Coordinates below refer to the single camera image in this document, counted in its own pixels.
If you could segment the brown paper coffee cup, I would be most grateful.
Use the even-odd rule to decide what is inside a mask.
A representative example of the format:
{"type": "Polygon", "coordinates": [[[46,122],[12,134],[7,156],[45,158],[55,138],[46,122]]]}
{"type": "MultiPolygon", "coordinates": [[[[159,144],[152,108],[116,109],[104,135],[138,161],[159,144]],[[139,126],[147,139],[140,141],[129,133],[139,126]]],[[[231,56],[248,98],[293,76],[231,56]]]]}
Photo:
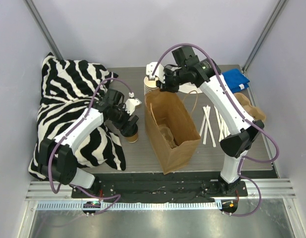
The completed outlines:
{"type": "Polygon", "coordinates": [[[138,140],[138,132],[134,132],[131,136],[126,137],[129,143],[135,143],[138,140]]]}

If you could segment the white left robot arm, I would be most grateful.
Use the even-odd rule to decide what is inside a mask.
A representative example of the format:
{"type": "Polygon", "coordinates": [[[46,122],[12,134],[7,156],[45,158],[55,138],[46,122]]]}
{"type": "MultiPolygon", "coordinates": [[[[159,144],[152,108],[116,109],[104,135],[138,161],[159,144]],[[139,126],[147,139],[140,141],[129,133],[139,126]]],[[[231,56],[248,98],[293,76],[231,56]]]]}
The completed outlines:
{"type": "Polygon", "coordinates": [[[50,180],[63,185],[82,188],[90,198],[99,194],[99,178],[78,167],[74,153],[80,144],[106,120],[126,138],[134,138],[138,133],[138,117],[133,113],[141,101],[132,92],[129,98],[124,94],[109,89],[100,99],[92,99],[89,107],[64,132],[53,139],[45,138],[41,142],[38,156],[38,171],[50,180]]]}

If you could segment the black plastic cup lid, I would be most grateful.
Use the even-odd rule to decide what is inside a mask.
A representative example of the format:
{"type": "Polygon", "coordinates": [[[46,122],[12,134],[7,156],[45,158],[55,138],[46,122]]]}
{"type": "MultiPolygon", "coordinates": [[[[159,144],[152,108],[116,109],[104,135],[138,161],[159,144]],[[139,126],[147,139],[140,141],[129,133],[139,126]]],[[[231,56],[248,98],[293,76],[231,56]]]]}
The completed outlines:
{"type": "Polygon", "coordinates": [[[128,124],[124,128],[120,130],[121,135],[124,137],[131,137],[138,133],[138,126],[137,124],[128,124]]]}

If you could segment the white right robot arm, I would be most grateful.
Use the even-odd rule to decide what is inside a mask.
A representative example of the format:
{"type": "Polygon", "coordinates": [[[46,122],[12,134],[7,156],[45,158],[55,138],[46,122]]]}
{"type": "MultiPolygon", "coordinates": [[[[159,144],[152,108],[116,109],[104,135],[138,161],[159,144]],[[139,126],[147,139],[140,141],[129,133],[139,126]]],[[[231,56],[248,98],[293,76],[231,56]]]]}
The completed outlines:
{"type": "Polygon", "coordinates": [[[206,55],[199,60],[193,44],[178,44],[168,52],[173,54],[177,69],[171,71],[161,63],[152,62],[147,65],[147,76],[158,79],[156,84],[162,91],[177,92],[180,85],[194,84],[217,108],[224,119],[230,135],[220,141],[224,152],[223,168],[218,178],[218,190],[222,195],[231,195],[241,180],[241,166],[247,152],[262,132],[264,124],[254,120],[240,105],[224,76],[213,59],[206,55]]]}

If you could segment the brown paper bag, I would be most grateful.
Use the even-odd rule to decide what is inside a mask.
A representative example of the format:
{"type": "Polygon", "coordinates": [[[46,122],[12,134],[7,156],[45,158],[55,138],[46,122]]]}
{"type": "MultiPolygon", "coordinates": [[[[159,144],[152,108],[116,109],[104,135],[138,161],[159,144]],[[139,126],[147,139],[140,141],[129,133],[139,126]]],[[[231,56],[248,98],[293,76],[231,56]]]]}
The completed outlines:
{"type": "Polygon", "coordinates": [[[145,129],[163,174],[178,171],[187,166],[197,149],[201,136],[177,94],[156,89],[145,95],[145,129]],[[167,125],[175,139],[171,149],[158,125],[167,125]]]}

